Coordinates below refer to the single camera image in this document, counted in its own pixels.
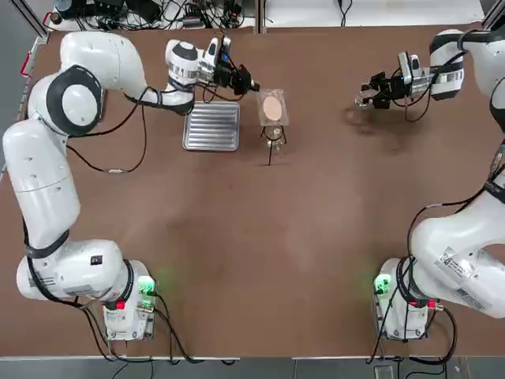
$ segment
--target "robot label sticker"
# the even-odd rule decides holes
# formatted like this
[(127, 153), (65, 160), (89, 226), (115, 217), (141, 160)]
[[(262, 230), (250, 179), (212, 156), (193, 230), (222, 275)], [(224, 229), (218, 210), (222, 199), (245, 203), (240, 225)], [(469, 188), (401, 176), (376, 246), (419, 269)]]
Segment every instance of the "robot label sticker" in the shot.
[(482, 252), (478, 251), (477, 254), (471, 255), (465, 254), (463, 257), (459, 255), (463, 254), (456, 253), (448, 246), (435, 262), (435, 266), (455, 281), (457, 285), (464, 284), (473, 275)]
[[(30, 283), (30, 287), (34, 287), (35, 286), (35, 282), (33, 281), (33, 278), (28, 278), (28, 282)], [(46, 278), (40, 278), (40, 283), (42, 283), (42, 285), (44, 287), (49, 287), (49, 286), (54, 286), (56, 284), (56, 281), (55, 281), (55, 278), (54, 276), (48, 276)]]
[(459, 288), (454, 292), (456, 296), (458, 296), (463, 302), (468, 304), (469, 307), (474, 308), (475, 310), (484, 311), (485, 306), (479, 303), (475, 298), (473, 298), (468, 292)]

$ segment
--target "wire stand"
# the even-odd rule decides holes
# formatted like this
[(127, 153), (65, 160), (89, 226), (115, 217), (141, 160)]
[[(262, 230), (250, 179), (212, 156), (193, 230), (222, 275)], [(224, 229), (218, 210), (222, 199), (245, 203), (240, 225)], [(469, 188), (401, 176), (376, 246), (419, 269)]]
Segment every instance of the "wire stand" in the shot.
[(268, 133), (266, 133), (266, 128), (271, 127), (272, 126), (264, 126), (260, 134), (260, 138), (265, 136), (265, 138), (267, 138), (268, 140), (268, 144), (270, 145), (270, 152), (268, 154), (268, 166), (271, 166), (271, 152), (272, 149), (274, 148), (274, 145), (276, 148), (279, 148), (281, 145), (287, 144), (286, 133), (284, 133), (284, 126), (280, 126), (281, 133), (275, 138), (269, 137)]

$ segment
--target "small stand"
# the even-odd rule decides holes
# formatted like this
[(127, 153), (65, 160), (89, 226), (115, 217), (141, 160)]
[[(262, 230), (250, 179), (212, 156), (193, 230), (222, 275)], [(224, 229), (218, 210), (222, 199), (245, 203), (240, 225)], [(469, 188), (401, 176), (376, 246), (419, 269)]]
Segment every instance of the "small stand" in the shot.
[(270, 147), (268, 155), (268, 166), (271, 166), (271, 154), (273, 148), (279, 150), (281, 146), (287, 144), (284, 126), (290, 124), (287, 117), (286, 101), (283, 89), (262, 88), (257, 94), (258, 115), (262, 126), (260, 138), (265, 136)]
[(265, 136), (270, 145), (270, 152), (268, 154), (268, 166), (271, 166), (271, 152), (272, 149), (279, 149), (283, 144), (287, 144), (286, 133), (284, 133), (284, 126), (264, 126), (261, 131), (260, 138)]

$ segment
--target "white shelf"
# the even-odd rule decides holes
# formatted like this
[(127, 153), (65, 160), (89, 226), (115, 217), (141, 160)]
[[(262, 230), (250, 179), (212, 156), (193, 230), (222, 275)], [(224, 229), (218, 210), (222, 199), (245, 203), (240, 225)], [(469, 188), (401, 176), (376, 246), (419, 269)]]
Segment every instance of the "white shelf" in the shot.
[[(349, 4), (343, 0), (343, 9)], [(340, 26), (342, 19), (337, 0), (267, 0), (266, 16), (267, 28)], [(346, 26), (468, 24), (483, 18), (479, 0), (353, 0)]]

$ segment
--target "round beige object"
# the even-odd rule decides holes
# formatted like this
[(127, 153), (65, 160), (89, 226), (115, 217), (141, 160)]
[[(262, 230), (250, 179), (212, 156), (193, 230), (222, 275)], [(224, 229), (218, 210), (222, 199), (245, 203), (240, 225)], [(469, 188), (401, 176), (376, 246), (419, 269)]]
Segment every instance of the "round beige object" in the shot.
[(263, 100), (263, 112), (272, 121), (278, 121), (282, 117), (281, 102), (274, 96), (267, 96)]

